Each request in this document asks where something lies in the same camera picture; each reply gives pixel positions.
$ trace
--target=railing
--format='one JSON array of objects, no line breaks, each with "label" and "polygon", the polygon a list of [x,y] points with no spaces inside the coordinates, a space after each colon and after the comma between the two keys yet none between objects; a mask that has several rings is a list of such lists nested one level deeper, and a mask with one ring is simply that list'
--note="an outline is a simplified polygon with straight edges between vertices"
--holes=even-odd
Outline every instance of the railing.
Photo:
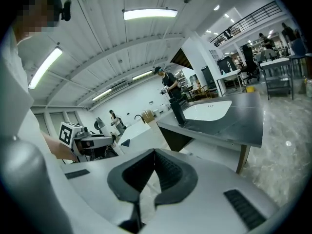
[{"label": "railing", "polygon": [[221,44],[225,43],[227,40],[231,39],[233,36],[248,29],[249,27],[264,20],[265,18],[269,18],[281,11],[282,10],[275,1],[270,2],[261,7],[260,9],[257,9],[256,11],[252,12],[248,16],[244,17],[237,23],[234,23],[231,27],[223,31],[216,38],[210,40],[210,42],[214,46],[218,47]]}]

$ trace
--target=black office chair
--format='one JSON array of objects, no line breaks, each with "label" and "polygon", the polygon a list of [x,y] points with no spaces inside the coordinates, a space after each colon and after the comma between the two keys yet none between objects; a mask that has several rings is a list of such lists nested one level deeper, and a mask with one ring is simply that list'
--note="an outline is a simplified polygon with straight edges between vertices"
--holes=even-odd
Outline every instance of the black office chair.
[{"label": "black office chair", "polygon": [[252,49],[247,45],[244,45],[242,49],[246,60],[246,67],[243,67],[241,72],[247,73],[247,77],[244,78],[244,80],[247,80],[247,83],[249,83],[249,80],[252,78],[255,78],[257,81],[259,81],[259,70],[257,69],[257,64],[254,62]]}]

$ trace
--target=floor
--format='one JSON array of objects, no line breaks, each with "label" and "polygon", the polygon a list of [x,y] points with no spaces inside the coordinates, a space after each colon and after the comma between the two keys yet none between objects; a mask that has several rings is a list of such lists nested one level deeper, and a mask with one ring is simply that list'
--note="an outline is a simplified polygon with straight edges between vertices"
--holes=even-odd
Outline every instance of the floor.
[{"label": "floor", "polygon": [[[292,200],[303,188],[312,168],[312,99],[295,94],[270,100],[260,92],[264,128],[262,148],[250,149],[241,175],[266,192],[278,206]],[[161,135],[156,120],[149,123]],[[170,149],[163,139],[163,148]],[[142,221],[154,215],[154,198],[160,193],[154,173],[141,194]]]}]

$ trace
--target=fluorescent ceiling light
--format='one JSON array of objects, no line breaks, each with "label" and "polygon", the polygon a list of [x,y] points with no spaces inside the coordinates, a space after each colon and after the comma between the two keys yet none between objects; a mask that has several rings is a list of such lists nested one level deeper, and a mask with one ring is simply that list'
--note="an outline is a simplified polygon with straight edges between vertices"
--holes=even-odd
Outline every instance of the fluorescent ceiling light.
[{"label": "fluorescent ceiling light", "polygon": [[136,79],[139,79],[139,78],[141,78],[141,77],[143,77],[143,76],[149,75],[151,72],[152,72],[152,70],[151,70],[151,71],[148,71],[148,72],[146,72],[146,73],[143,73],[143,74],[141,74],[141,75],[135,76],[135,77],[132,78],[132,80],[136,80]]},{"label": "fluorescent ceiling light", "polygon": [[123,18],[125,20],[135,18],[148,18],[148,17],[169,17],[174,18],[177,15],[177,10],[171,9],[138,9],[128,10],[123,12]]},{"label": "fluorescent ceiling light", "polygon": [[99,94],[98,96],[94,97],[92,100],[97,100],[99,98],[101,98],[102,96],[108,94],[112,89],[106,90],[105,92],[103,92],[102,94]]},{"label": "fluorescent ceiling light", "polygon": [[52,63],[62,54],[62,50],[60,48],[55,48],[53,52],[47,57],[47,59],[43,62],[40,68],[35,73],[34,77],[32,78],[28,88],[34,89],[42,76],[44,75],[45,71],[52,65]]}]

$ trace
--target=faucet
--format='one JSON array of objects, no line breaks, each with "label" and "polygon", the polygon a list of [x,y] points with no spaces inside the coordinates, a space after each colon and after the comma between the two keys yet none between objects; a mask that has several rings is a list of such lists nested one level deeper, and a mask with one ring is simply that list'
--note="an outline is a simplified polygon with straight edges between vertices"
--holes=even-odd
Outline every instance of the faucet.
[{"label": "faucet", "polygon": [[136,116],[135,116],[135,119],[136,119],[137,116],[140,116],[141,119],[142,119],[142,121],[143,121],[143,123],[145,124],[145,120],[143,119],[143,117],[142,117],[141,115],[136,115]]}]

